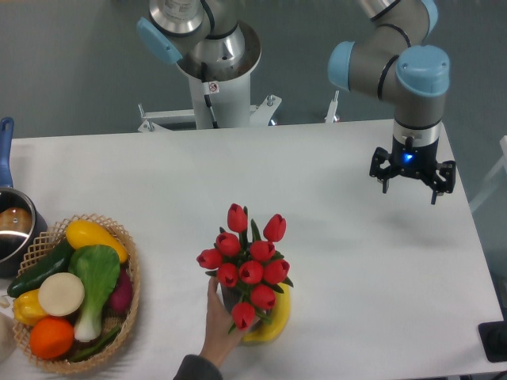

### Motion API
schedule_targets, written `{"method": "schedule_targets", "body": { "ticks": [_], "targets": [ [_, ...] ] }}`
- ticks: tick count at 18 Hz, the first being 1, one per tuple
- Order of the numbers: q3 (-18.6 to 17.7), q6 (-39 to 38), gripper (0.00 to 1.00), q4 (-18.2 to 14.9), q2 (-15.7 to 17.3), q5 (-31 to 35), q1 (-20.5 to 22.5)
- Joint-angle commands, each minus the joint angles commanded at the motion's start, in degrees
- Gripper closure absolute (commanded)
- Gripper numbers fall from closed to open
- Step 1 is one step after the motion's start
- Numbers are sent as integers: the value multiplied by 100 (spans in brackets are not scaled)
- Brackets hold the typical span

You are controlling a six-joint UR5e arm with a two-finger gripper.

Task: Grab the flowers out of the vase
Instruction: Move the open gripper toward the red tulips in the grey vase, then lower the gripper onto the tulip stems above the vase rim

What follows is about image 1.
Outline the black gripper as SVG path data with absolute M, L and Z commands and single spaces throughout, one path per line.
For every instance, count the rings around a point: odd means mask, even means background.
M 397 176 L 424 181 L 432 189 L 432 205 L 438 196 L 453 193 L 456 162 L 436 160 L 441 126 L 439 122 L 426 129 L 413 129 L 394 122 L 391 153 L 377 147 L 369 169 L 369 176 L 382 185 L 383 194 L 389 189 L 390 179 Z

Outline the grey sleeved forearm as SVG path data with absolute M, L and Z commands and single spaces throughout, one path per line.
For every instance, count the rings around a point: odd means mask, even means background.
M 199 355 L 186 355 L 181 361 L 174 380 L 223 380 L 217 366 Z

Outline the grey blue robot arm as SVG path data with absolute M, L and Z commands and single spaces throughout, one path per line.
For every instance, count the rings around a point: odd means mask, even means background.
M 426 45 L 438 19 L 433 1 L 361 1 L 375 26 L 364 42 L 344 41 L 330 55 L 329 81 L 395 108 L 391 150 L 377 147 L 369 175 L 387 190 L 401 176 L 423 182 L 436 199 L 452 193 L 456 163 L 436 159 L 450 85 L 450 60 Z

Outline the person's hand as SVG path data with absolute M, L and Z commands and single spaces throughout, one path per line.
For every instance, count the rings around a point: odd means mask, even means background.
M 211 277 L 207 291 L 207 315 L 203 347 L 199 356 L 220 368 L 229 354 L 242 342 L 245 331 L 229 332 L 232 316 L 217 295 L 218 280 Z

